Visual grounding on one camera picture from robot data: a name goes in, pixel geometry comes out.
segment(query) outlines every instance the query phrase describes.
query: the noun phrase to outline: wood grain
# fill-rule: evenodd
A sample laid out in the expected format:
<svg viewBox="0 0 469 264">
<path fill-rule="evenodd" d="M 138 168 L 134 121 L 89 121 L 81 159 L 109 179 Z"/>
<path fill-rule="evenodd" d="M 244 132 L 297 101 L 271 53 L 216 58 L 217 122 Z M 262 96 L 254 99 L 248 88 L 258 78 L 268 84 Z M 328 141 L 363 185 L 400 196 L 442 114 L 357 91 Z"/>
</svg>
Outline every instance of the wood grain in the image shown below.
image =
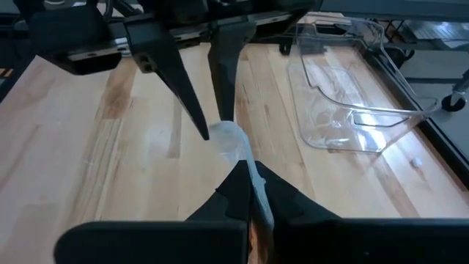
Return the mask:
<svg viewBox="0 0 469 264">
<path fill-rule="evenodd" d="M 213 124 L 208 50 L 181 54 Z M 305 195 L 347 217 L 469 216 L 467 190 L 418 131 L 381 155 L 311 148 L 298 136 L 288 58 L 274 45 L 240 58 L 236 120 L 255 157 Z M 163 82 L 129 59 L 72 76 L 35 58 L 0 105 L 0 148 L 2 264 L 52 263 L 55 240 L 85 221 L 183 220 L 232 167 Z"/>
</svg>

